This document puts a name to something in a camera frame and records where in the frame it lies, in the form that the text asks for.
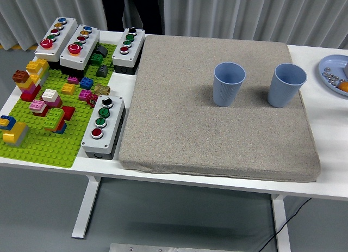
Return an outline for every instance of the table leg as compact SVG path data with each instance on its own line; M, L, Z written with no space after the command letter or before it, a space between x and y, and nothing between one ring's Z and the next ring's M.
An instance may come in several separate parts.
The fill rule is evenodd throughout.
M285 196L283 195L272 195L273 217L276 232L287 221L287 216L285 215L284 198ZM288 226L285 226L276 238L279 252L291 252Z
M80 211L76 219L74 230L71 237L83 239L89 222L89 217L94 205L101 177L88 176L88 185L82 200Z

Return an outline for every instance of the black cable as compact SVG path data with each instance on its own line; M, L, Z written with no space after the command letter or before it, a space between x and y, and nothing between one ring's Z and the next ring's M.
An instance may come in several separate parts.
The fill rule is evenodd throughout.
M292 218L298 214L298 212L300 211L300 209L301 209L308 201L310 201L311 199L312 199L312 198L307 199L307 201L304 202L304 203L299 207L299 209L296 211L296 213L293 214L293 215L291 216L291 218L289 218L289 219L284 223L284 225L281 227L281 229L279 229L278 232L275 233L275 234L267 241L266 244L264 244L264 246L259 250L259 252L261 252L261 251L268 245L268 243L270 243L271 240L272 240L273 238L275 238L275 237L283 230L283 228L286 226L286 224L288 224L289 221L292 220Z

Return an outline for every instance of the green lego baseplate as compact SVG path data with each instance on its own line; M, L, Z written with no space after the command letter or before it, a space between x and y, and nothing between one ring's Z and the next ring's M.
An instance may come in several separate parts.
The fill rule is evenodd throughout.
M103 59L102 64L109 67L109 71L105 78L97 77L95 74L99 66L86 66L84 76L94 81L91 91L94 91L94 86L98 83L107 86L113 73L113 68L110 66L116 45L103 43L100 43L100 45L108 50L108 55ZM71 120L65 121L67 124L65 132L56 134L44 130L46 117L35 116L29 109L30 102L19 99L9 116L13 116L17 121L25 122L29 126L29 131L19 147L7 145L2 140L2 132L0 132L1 157L63 168L72 167L93 109L85 101L79 100L78 95L82 89L79 85L76 85L73 95L61 93L60 90L67 82L67 77L68 75L63 75L60 70L49 69L49 77L36 96L38 100L46 89L56 90L63 102L63 106L75 107Z

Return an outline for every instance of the button control box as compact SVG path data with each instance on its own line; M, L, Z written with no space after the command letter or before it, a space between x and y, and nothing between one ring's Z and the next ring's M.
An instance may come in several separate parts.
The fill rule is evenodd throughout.
M38 59L59 62L59 57L77 29L75 18L58 17L35 50Z
M99 29L79 25L60 55L60 65L76 70L84 70L99 42L99 38Z
M81 142L88 157L113 159L125 115L123 98L98 97Z
M145 31L126 28L113 54L115 72L134 75L140 61L140 52L145 41Z

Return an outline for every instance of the gray floor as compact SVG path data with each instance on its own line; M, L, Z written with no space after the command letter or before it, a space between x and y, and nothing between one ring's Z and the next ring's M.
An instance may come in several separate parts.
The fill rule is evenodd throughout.
M33 51L0 50L0 106ZM270 196L103 179L85 240L71 238L87 178L0 167L0 251L109 251L133 243L256 251L273 234ZM291 216L305 201L285 199ZM347 251L348 202L311 200L289 223L293 251ZM276 251L271 242L264 251Z

